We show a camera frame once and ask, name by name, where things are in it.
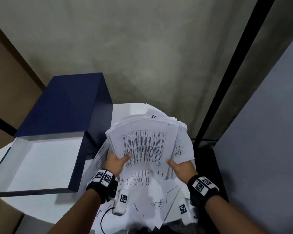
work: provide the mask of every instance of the hand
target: hand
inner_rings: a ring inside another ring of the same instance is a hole
[[[115,177],[118,177],[123,170],[124,164],[131,158],[131,154],[127,154],[122,158],[116,157],[115,154],[110,153],[108,156],[104,168],[109,170],[111,173],[114,174]]]
[[[179,180],[184,182],[186,185],[193,176],[197,175],[197,171],[191,161],[177,164],[171,159],[167,159],[166,162],[174,170]]]

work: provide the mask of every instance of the table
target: table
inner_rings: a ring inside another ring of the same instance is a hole
[[[123,117],[136,114],[145,114],[148,109],[157,108],[143,103],[115,104],[113,106],[111,124],[119,122]],[[8,148],[13,144],[0,149],[0,161]],[[31,195],[18,197],[3,197],[3,201],[23,213],[49,223],[56,223],[75,203],[73,193]],[[186,185],[179,191],[172,208],[170,209],[164,223],[180,219],[178,201],[182,197],[189,197]]]

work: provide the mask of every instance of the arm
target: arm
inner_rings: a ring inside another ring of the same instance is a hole
[[[123,170],[125,162],[130,159],[128,154],[120,159],[111,153],[104,168],[117,177]],[[94,218],[101,205],[101,198],[93,189],[88,189],[71,209],[51,228],[48,234],[89,234]]]
[[[174,161],[169,159],[167,160],[167,163],[175,171],[176,176],[186,185],[193,176],[198,175],[191,161],[176,164]],[[192,193],[191,191],[190,193],[191,197],[196,196],[198,199],[203,200],[203,196],[201,194]],[[219,195],[210,197],[206,201],[204,208],[220,234],[267,233],[254,224],[250,219],[238,212]]]

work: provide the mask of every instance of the navy blue box lid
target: navy blue box lid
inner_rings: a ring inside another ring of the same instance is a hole
[[[54,76],[15,137],[89,131],[100,145],[112,109],[102,73]]]

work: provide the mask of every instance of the white sensor device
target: white sensor device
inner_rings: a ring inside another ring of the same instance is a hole
[[[181,198],[178,204],[181,219],[184,225],[198,222],[198,219],[195,214],[195,207],[190,203],[190,200],[188,198]]]
[[[117,192],[117,194],[118,196],[117,196],[117,199],[115,199],[114,209],[112,210],[112,214],[116,216],[122,216],[126,212],[129,192],[126,189],[120,189]]]

